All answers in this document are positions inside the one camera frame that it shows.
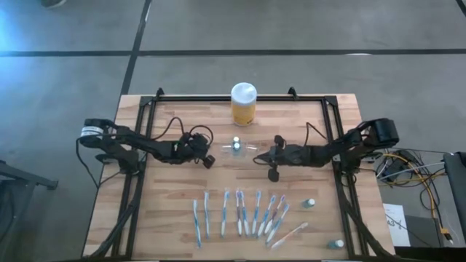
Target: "white toothbrush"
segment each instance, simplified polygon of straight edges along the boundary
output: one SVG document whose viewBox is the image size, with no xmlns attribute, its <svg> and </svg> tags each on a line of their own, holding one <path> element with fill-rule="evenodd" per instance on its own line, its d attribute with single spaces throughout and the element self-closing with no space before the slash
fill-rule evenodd
<svg viewBox="0 0 466 262">
<path fill-rule="evenodd" d="M 272 214 L 272 218 L 270 218 L 270 221 L 268 222 L 267 226 L 265 227 L 265 232 L 264 232 L 265 234 L 267 234 L 269 232 L 269 230 L 272 228 L 275 216 L 277 216 L 278 210 L 280 209 L 280 206 L 282 205 L 282 203 L 284 201 L 285 201 L 285 195 L 282 195 L 282 197 L 280 198 L 280 202 L 278 203 L 277 208 L 275 208 L 275 210 L 274 210 L 274 212 Z"/>
<path fill-rule="evenodd" d="M 275 233 L 277 233 L 278 228 L 283 222 L 283 218 L 285 217 L 286 213 L 288 212 L 288 208 L 290 208 L 290 205 L 286 204 L 285 208 L 283 209 L 282 216 L 278 218 L 278 221 L 274 225 L 274 228 L 270 231 L 269 237 L 267 237 L 267 241 L 265 241 L 265 245 L 268 246 L 270 241 L 272 241 L 272 238 L 274 238 Z"/>
<path fill-rule="evenodd" d="M 253 231 L 251 234 L 256 233 L 256 224 L 257 224 L 257 216 L 259 215 L 259 203 L 261 202 L 261 192 L 257 191 L 256 193 L 256 210 L 254 210 L 254 220 L 253 220 Z"/>
<path fill-rule="evenodd" d="M 296 232 L 306 228 L 309 224 L 304 222 L 302 223 L 301 225 L 299 225 L 297 228 L 293 229 L 292 231 L 290 231 L 288 234 L 286 234 L 282 239 L 278 240 L 275 242 L 275 244 L 272 245 L 272 249 L 275 249 L 277 247 L 279 247 L 280 245 L 282 245 L 283 243 L 285 243 L 285 240 L 287 238 L 289 238 L 291 235 L 295 234 Z"/>
<path fill-rule="evenodd" d="M 259 226 L 259 230 L 257 231 L 257 237 L 260 237 L 262 235 L 262 231 L 265 228 L 265 223 L 267 222 L 267 218 L 269 217 L 270 208 L 272 208 L 272 205 L 275 203 L 275 198 L 275 195 L 273 195 L 272 198 L 270 198 L 269 207 L 267 208 L 267 210 L 265 210 L 264 219 L 262 219 L 261 226 Z"/>
<path fill-rule="evenodd" d="M 236 190 L 236 211 L 238 214 L 238 234 L 241 237 L 241 210 L 240 210 L 240 192 Z"/>
<path fill-rule="evenodd" d="M 192 202 L 192 209 L 194 210 L 194 227 L 196 229 L 196 242 L 197 247 L 201 248 L 201 231 L 199 230 L 199 221 L 197 220 L 197 200 L 193 200 Z"/>
<path fill-rule="evenodd" d="M 226 223 L 226 201 L 230 197 L 230 192 L 225 190 L 224 208 L 221 212 L 221 237 L 225 237 L 225 223 Z"/>
<path fill-rule="evenodd" d="M 204 192 L 204 213 L 205 213 L 205 238 L 209 239 L 209 192 Z"/>
<path fill-rule="evenodd" d="M 245 235 L 249 237 L 249 224 L 248 224 L 248 211 L 245 206 L 245 194 L 240 191 L 241 202 L 242 202 L 242 221 L 245 224 Z"/>
</svg>

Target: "gray floor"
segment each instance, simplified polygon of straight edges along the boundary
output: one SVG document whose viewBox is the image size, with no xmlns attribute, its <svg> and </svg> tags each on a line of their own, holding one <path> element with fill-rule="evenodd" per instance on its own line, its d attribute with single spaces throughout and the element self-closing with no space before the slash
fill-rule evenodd
<svg viewBox="0 0 466 262">
<path fill-rule="evenodd" d="M 144 0 L 0 1 L 0 51 L 131 50 Z M 154 0 L 141 49 L 466 48 L 456 2 Z M 129 57 L 0 57 L 0 159 L 60 180 L 38 188 L 16 261 L 78 258 L 95 188 L 74 154 L 87 117 L 113 119 Z M 130 94 L 356 93 L 364 119 L 394 119 L 399 146 L 464 151 L 466 55 L 140 57 Z M 82 150 L 91 170 L 95 152 Z M 426 162 L 441 155 L 425 155 Z M 441 210 L 464 246 L 446 178 Z M 382 189 L 386 203 L 429 217 L 421 189 Z"/>
</svg>

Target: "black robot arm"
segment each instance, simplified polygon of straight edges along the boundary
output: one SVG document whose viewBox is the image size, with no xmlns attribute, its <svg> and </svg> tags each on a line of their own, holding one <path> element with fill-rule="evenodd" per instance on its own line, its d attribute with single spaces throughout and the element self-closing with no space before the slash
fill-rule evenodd
<svg viewBox="0 0 466 262">
<path fill-rule="evenodd" d="M 116 132 L 109 133 L 110 128 Z M 210 168 L 215 161 L 213 156 L 207 155 L 212 141 L 209 142 L 199 133 L 185 132 L 179 140 L 157 141 L 107 119 L 86 119 L 79 142 L 87 148 L 101 149 L 105 153 L 97 155 L 97 160 L 106 163 L 109 159 L 115 159 L 121 171 L 130 174 L 138 172 L 141 168 L 139 155 L 137 151 L 127 150 L 122 145 L 145 151 L 168 164 L 202 160 L 204 166 Z"/>
<path fill-rule="evenodd" d="M 254 161 L 260 159 L 271 167 L 269 179 L 272 182 L 279 180 L 279 165 L 322 167 L 336 155 L 344 155 L 342 171 L 352 172 L 360 166 L 361 159 L 367 154 L 376 149 L 392 147 L 398 141 L 398 133 L 392 120 L 375 119 L 362 122 L 325 146 L 287 145 L 280 135 L 276 135 L 275 146 L 258 155 Z"/>
</svg>

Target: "white paper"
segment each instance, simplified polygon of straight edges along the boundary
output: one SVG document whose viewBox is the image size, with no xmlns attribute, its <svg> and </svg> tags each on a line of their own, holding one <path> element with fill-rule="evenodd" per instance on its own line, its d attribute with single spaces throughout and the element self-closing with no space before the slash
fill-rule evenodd
<svg viewBox="0 0 466 262">
<path fill-rule="evenodd" d="M 410 247 L 411 244 L 409 243 L 409 235 L 406 230 L 407 227 L 403 206 L 384 204 L 384 209 L 393 245 L 396 247 Z"/>
</svg>

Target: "wooden tabletop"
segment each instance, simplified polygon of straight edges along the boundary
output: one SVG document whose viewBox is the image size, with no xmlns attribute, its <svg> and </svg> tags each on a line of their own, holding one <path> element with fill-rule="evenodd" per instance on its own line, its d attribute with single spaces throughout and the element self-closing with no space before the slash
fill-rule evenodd
<svg viewBox="0 0 466 262">
<path fill-rule="evenodd" d="M 361 122 L 358 102 L 353 94 L 336 96 L 346 132 Z M 134 129 L 139 100 L 139 95 L 122 96 L 116 115 L 117 124 Z M 133 259 L 276 260 L 348 257 L 346 249 L 327 248 L 330 240 L 344 239 L 330 164 L 322 168 L 279 167 L 280 181 L 272 183 L 267 178 L 268 167 L 252 162 L 252 158 L 257 153 L 269 150 L 276 134 L 282 135 L 288 144 L 304 143 L 306 122 L 312 123 L 325 134 L 320 103 L 258 102 L 256 118 L 252 125 L 238 127 L 232 124 L 229 103 L 158 102 L 152 137 L 160 134 L 174 116 L 183 120 L 185 130 L 197 124 L 204 124 L 212 129 L 214 141 L 210 154 L 214 155 L 216 163 L 207 170 L 200 163 L 169 165 L 149 157 Z M 336 137 L 335 126 L 333 126 L 333 133 Z M 180 134 L 180 125 L 174 123 L 163 139 L 179 139 Z M 229 145 L 233 136 L 240 137 L 243 143 L 259 147 L 260 151 L 248 152 L 244 156 L 232 156 L 225 152 L 222 146 Z M 310 130 L 308 144 L 324 145 L 326 141 Z M 102 179 L 114 174 L 117 170 L 116 165 L 106 166 Z M 99 189 L 84 249 L 85 255 L 96 250 L 113 228 L 119 211 L 123 181 L 124 176 L 117 176 Z M 227 204 L 226 237 L 222 239 L 220 237 L 221 208 L 225 188 L 229 188 L 231 197 Z M 290 211 L 277 232 L 275 240 L 283 237 L 302 222 L 308 222 L 309 226 L 276 250 L 265 248 L 264 237 L 260 239 L 239 237 L 234 199 L 234 191 L 237 188 L 245 192 L 250 228 L 257 190 L 262 191 L 259 221 L 264 215 L 271 195 L 275 194 L 278 197 L 286 195 L 286 202 L 290 205 Z M 384 248 L 394 253 L 374 174 L 360 172 L 356 188 L 364 222 Z M 205 238 L 204 191 L 210 193 L 209 239 Z M 311 209 L 304 209 L 301 202 L 308 198 L 315 199 L 316 205 Z M 200 249 L 196 247 L 193 199 L 198 200 L 197 215 L 202 235 L 202 248 Z M 355 236 L 354 242 L 357 246 L 354 224 L 352 234 Z M 127 230 L 124 231 L 122 247 L 126 245 L 126 237 Z"/>
</svg>

